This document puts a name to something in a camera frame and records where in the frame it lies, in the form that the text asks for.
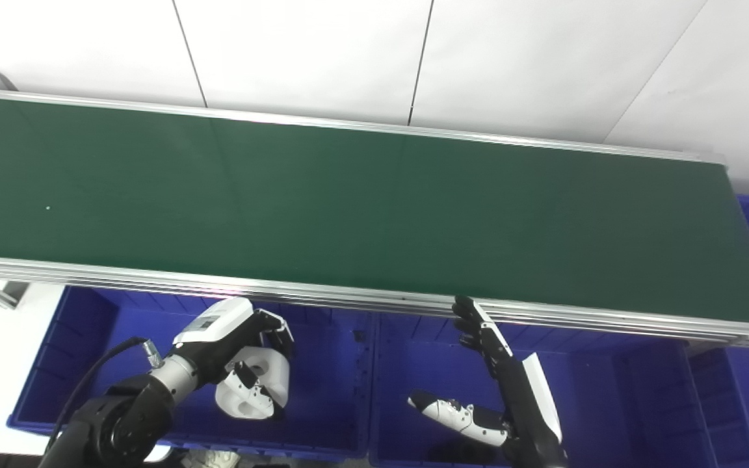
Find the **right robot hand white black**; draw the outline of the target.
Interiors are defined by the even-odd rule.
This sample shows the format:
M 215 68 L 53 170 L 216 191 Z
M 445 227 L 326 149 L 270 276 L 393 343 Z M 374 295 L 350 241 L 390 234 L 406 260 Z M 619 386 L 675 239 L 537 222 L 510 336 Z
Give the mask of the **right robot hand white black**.
M 471 297 L 455 296 L 451 309 L 460 344 L 481 356 L 499 386 L 503 410 L 462 405 L 424 390 L 411 391 L 408 405 L 466 438 L 499 448 L 514 467 L 568 467 L 558 412 L 537 356 L 520 361 Z

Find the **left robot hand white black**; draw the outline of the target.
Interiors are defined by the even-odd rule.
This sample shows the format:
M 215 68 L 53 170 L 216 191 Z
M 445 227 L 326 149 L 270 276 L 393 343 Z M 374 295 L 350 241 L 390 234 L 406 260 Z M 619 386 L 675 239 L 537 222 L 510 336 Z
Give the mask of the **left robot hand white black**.
M 295 339 L 285 318 L 246 297 L 219 300 L 174 338 L 193 388 L 213 385 L 221 411 L 234 419 L 280 418 L 289 400 Z

